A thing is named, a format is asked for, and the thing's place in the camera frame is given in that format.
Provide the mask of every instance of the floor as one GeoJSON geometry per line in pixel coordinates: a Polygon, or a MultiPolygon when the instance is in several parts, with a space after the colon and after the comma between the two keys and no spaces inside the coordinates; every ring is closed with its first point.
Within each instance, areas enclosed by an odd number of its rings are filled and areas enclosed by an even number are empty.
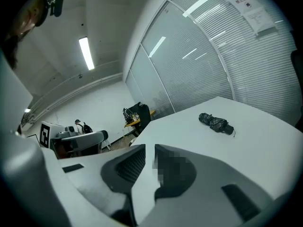
{"type": "MultiPolygon", "coordinates": [[[[116,150],[116,149],[122,149],[125,147],[128,147],[129,142],[134,138],[132,134],[125,136],[121,140],[117,141],[116,143],[112,144],[110,146],[111,150],[116,150]]],[[[102,153],[109,152],[107,148],[102,149],[102,153]]]]}

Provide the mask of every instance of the ceiling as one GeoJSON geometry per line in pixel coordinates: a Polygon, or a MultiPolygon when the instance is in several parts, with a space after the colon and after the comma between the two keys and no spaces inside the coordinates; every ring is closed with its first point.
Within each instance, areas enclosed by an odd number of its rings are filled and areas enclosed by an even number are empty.
{"type": "Polygon", "coordinates": [[[33,95],[32,104],[54,88],[68,93],[121,72],[120,55],[145,1],[64,0],[60,17],[48,16],[19,44],[15,72],[33,95]],[[92,71],[79,45],[79,38],[85,36],[95,65],[92,71]]]}

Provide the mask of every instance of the white table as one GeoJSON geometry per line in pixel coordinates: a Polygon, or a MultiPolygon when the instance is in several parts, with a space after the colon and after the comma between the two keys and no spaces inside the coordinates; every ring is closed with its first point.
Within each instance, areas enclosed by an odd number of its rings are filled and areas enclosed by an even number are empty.
{"type": "Polygon", "coordinates": [[[138,224],[154,207],[160,186],[152,169],[154,145],[182,148],[222,160],[261,186],[273,199],[291,190],[303,156],[303,134],[284,121],[254,107],[216,97],[152,121],[134,144],[146,144],[146,164],[133,186],[138,224]],[[202,124],[201,113],[226,119],[236,135],[216,133],[202,124]]]}

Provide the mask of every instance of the desk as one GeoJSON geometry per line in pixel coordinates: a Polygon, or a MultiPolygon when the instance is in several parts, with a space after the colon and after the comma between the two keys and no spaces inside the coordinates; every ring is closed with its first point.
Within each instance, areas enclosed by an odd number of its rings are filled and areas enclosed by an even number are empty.
{"type": "MultiPolygon", "coordinates": [[[[155,112],[156,112],[156,110],[154,110],[154,109],[150,110],[150,115],[155,114],[155,112]]],[[[137,120],[137,121],[134,121],[134,122],[131,122],[131,123],[129,123],[129,124],[126,124],[124,127],[133,126],[133,127],[136,128],[136,130],[138,131],[138,133],[140,133],[140,128],[139,128],[139,125],[138,125],[140,122],[141,122],[141,121],[140,121],[140,119],[139,119],[139,120],[137,120]]]]}
{"type": "Polygon", "coordinates": [[[221,97],[152,121],[135,141],[146,145],[146,164],[132,188],[137,223],[154,207],[154,192],[160,186],[157,170],[152,168],[155,144],[222,160],[276,199],[294,186],[302,162],[302,142],[303,134],[286,122],[221,97]],[[235,137],[202,124],[201,113],[226,119],[235,128],[235,137]]]}

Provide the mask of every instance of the white wall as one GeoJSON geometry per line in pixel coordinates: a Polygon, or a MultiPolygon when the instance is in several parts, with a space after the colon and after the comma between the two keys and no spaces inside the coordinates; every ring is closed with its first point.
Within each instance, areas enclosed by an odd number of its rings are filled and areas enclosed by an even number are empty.
{"type": "Polygon", "coordinates": [[[144,8],[142,9],[126,48],[125,57],[121,59],[123,66],[123,81],[126,80],[133,57],[136,53],[139,43],[143,38],[145,31],[147,30],[149,24],[152,22],[164,2],[165,0],[147,0],[144,8]]]}
{"type": "Polygon", "coordinates": [[[106,130],[108,140],[113,142],[127,134],[132,128],[124,128],[123,108],[135,104],[126,84],[122,81],[107,83],[74,97],[40,118],[26,136],[36,134],[39,138],[41,121],[62,126],[73,125],[75,120],[85,122],[93,131],[106,130]]]}

